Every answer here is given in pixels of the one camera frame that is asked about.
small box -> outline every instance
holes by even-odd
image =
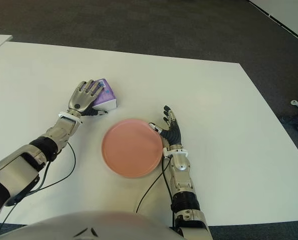
[[[109,111],[117,108],[117,98],[114,96],[114,93],[108,84],[108,82],[102,78],[96,80],[95,82],[99,82],[99,86],[103,86],[102,92],[99,94],[97,99],[93,102],[93,109]]]

white wall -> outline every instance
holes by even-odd
[[[251,0],[251,2],[298,34],[298,0]]]

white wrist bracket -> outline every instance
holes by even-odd
[[[76,129],[79,127],[79,125],[82,124],[82,121],[81,121],[81,119],[80,119],[79,117],[74,116],[74,115],[72,115],[72,114],[69,114],[69,113],[66,112],[66,111],[62,111],[62,112],[60,112],[60,113],[59,113],[59,118],[66,118],[66,119],[70,119],[70,120],[72,120],[72,121],[75,122],[75,125],[74,125],[74,127],[73,127],[73,129],[72,129],[72,131],[71,131],[71,134],[75,133],[75,131],[76,131]]]
[[[171,155],[180,155],[180,154],[185,154],[185,157],[189,155],[188,151],[185,149],[173,149],[168,151],[166,147],[163,148],[163,155],[165,158],[168,158]]]

robot finger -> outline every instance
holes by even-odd
[[[164,117],[163,120],[165,120],[165,122],[168,124],[168,126],[170,126],[170,120],[168,118]]]
[[[82,81],[82,82],[80,82],[79,85],[77,86],[77,89],[78,89],[79,91],[81,91],[83,85],[86,84],[86,83],[87,83],[86,81]]]
[[[95,90],[97,89],[98,85],[99,85],[99,82],[97,81],[91,87],[90,92],[91,92],[92,95],[95,93]]]
[[[89,92],[89,88],[90,88],[90,86],[91,86],[91,84],[92,84],[93,82],[94,82],[93,80],[89,80],[89,81],[87,82],[87,84],[84,85],[84,87],[83,87],[83,91],[85,91],[86,93]]]
[[[96,98],[97,98],[97,96],[100,94],[100,92],[103,90],[103,86],[101,86],[101,87],[99,87],[99,89],[94,93],[94,94],[92,94],[92,96],[96,96]]]

pink plate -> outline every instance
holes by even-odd
[[[162,156],[162,140],[147,122],[126,119],[111,127],[102,141],[102,155],[110,169],[128,178],[153,171]]]

